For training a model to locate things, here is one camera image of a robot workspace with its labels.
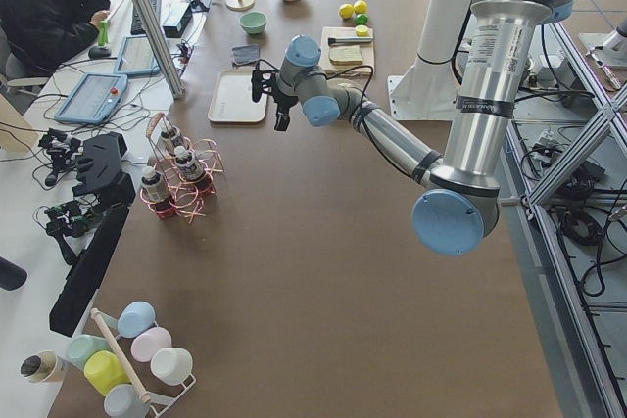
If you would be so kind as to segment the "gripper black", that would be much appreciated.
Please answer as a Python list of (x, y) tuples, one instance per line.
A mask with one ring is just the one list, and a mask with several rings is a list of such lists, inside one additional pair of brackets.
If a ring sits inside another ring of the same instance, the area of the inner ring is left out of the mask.
[(275, 124), (273, 129), (278, 132), (285, 132), (289, 127), (290, 109), (298, 103), (298, 98), (296, 96), (285, 94), (277, 85), (272, 87), (271, 95), (276, 105)]

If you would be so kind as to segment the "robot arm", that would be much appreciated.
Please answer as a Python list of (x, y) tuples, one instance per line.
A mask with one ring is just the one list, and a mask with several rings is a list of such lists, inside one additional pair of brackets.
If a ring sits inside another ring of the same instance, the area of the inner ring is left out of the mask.
[(290, 41), (279, 69), (254, 70), (252, 96), (273, 99), (280, 131), (294, 106), (315, 127), (349, 122), (423, 187), (411, 216), (420, 241), (462, 255), (499, 219), (494, 171), (534, 31), (566, 19), (573, 1), (430, 0), (415, 62), (392, 78), (388, 110), (329, 78), (306, 35)]

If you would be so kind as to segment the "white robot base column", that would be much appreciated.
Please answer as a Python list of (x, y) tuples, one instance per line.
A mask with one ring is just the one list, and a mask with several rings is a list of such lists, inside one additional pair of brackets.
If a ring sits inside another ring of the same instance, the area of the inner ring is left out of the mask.
[(470, 0), (430, 0), (413, 65), (388, 77), (391, 115), (397, 120), (451, 120), (458, 94), (451, 60), (464, 36)]

